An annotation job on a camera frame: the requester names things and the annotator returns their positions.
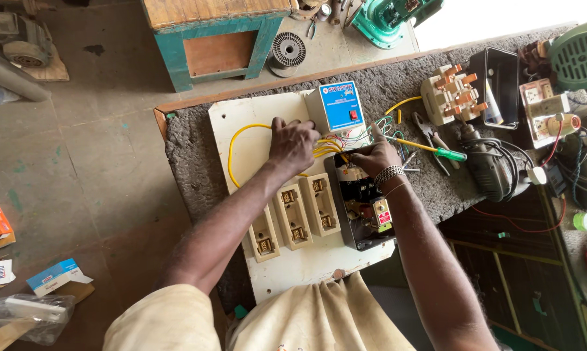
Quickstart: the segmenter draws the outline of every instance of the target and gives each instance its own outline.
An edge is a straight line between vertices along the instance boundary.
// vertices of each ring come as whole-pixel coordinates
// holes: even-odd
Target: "blue control box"
[[[309,118],[322,134],[363,125],[363,111],[354,81],[320,85],[305,96]]]

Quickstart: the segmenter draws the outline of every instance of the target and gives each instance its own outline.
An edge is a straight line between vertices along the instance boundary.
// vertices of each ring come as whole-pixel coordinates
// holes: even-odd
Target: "red label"
[[[380,224],[384,224],[387,223],[391,220],[391,215],[389,214],[389,211],[386,212],[382,212],[379,216],[378,219],[380,220]]]

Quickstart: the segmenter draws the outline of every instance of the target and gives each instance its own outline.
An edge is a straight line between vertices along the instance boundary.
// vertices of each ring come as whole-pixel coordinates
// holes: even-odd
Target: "shirt sleeve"
[[[103,351],[216,351],[211,300],[196,287],[157,290],[120,315],[105,334]]]

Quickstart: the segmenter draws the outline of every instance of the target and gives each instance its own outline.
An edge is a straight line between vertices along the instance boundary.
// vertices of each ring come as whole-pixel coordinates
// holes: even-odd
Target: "electrical panel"
[[[581,126],[578,116],[566,113],[570,110],[566,94],[554,95],[547,78],[520,85],[519,93],[535,149],[555,141],[560,123],[563,124],[561,136],[573,133]]]
[[[313,234],[324,237],[339,232],[341,226],[336,215],[328,174],[303,177],[299,183],[306,203],[308,223]]]
[[[470,121],[480,116],[486,109],[486,102],[477,104],[479,94],[470,83],[477,79],[476,74],[456,74],[461,65],[447,65],[437,68],[434,76],[421,84],[421,97],[430,122],[443,125],[454,119]]]
[[[280,256],[280,247],[268,206],[265,206],[262,213],[252,222],[248,236],[257,263]]]
[[[315,129],[323,135],[365,123],[354,81],[320,85],[304,101]]]
[[[297,184],[280,188],[274,196],[274,207],[281,235],[292,251],[313,243],[300,187]]]
[[[395,238],[393,219],[382,191],[362,169],[336,154],[324,159],[343,242],[365,251]]]

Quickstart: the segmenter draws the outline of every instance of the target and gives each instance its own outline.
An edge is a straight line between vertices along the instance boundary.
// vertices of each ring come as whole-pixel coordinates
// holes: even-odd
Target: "green screwdriver handle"
[[[444,148],[437,148],[437,151],[434,153],[437,156],[442,156],[450,160],[458,161],[463,163],[467,161],[467,155],[461,152],[456,152],[452,150],[446,150]]]

